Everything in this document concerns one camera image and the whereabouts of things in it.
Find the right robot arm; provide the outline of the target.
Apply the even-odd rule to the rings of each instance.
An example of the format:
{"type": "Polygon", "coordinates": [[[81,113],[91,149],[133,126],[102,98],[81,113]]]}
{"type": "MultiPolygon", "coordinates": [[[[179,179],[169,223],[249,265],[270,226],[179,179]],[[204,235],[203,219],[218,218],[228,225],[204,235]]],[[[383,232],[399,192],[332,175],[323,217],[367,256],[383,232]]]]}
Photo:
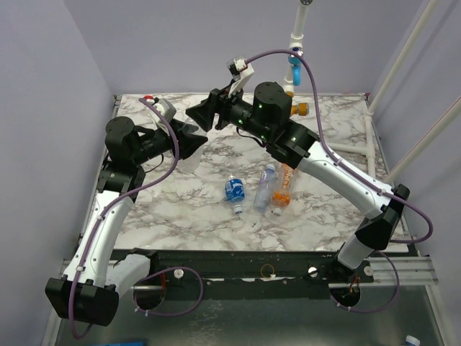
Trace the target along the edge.
{"type": "Polygon", "coordinates": [[[229,88],[214,89],[186,114],[204,131],[232,124],[259,138],[273,159],[322,181],[362,212],[363,222],[331,265],[337,281],[350,281],[366,257],[387,248],[409,196],[408,188],[378,182],[333,156],[316,133],[291,120],[292,99],[278,83],[260,83],[252,103],[245,102],[242,95],[232,95],[229,88]]]}

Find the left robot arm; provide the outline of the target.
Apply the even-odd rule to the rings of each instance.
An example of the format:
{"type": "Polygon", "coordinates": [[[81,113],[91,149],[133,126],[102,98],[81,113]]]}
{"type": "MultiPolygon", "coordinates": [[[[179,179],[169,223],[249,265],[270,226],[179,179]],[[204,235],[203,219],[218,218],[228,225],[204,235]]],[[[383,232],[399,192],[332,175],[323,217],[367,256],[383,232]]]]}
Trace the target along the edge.
{"type": "Polygon", "coordinates": [[[188,159],[207,142],[196,125],[171,119],[169,127],[179,142],[177,147],[166,128],[144,128],[128,117],[107,123],[109,160],[99,173],[88,227],[62,276],[49,279],[45,286],[45,294],[60,318],[105,327],[113,320],[120,298],[134,284],[150,285],[158,280],[160,268],[151,261],[152,253],[133,250],[115,265],[109,261],[146,177],[142,165],[167,151],[188,159]]]}

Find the blue label Pocari bottle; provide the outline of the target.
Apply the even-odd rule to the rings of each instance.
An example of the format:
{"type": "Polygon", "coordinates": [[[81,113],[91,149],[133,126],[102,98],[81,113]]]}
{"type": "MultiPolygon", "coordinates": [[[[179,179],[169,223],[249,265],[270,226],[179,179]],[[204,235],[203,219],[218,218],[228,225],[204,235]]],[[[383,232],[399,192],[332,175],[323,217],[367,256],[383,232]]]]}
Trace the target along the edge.
{"type": "Polygon", "coordinates": [[[242,214],[242,203],[245,200],[243,181],[234,175],[230,175],[224,185],[226,202],[232,207],[235,214],[242,214]]]}

